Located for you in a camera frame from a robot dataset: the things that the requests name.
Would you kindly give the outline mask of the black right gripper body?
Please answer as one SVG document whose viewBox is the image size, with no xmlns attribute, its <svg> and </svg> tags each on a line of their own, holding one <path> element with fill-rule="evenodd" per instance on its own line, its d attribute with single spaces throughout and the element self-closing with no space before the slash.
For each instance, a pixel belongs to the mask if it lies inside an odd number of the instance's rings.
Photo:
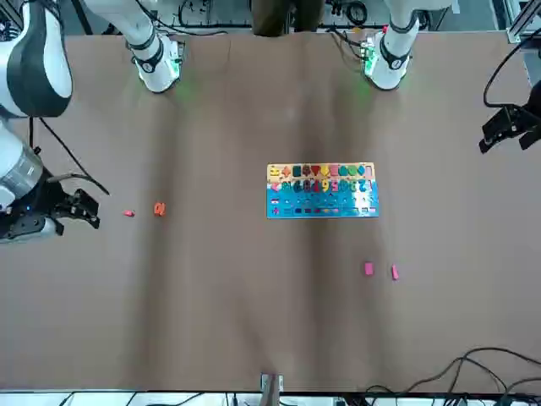
<svg viewBox="0 0 541 406">
<path fill-rule="evenodd" d="M 1 212 L 1 224 L 10 225 L 22 217 L 37 215 L 44 217 L 60 217 L 61 205 L 66 200 L 66 193 L 28 194 L 15 200 L 8 206 L 8 211 Z"/>
</svg>

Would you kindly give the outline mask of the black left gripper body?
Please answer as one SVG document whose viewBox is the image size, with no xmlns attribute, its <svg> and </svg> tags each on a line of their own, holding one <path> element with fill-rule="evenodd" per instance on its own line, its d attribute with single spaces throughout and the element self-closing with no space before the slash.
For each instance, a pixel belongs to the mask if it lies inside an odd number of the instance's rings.
<svg viewBox="0 0 541 406">
<path fill-rule="evenodd" d="M 525 117 L 527 128 L 535 128 L 540 125 L 541 109 L 541 81 L 539 80 L 531 89 L 527 103 L 525 104 Z"/>
</svg>

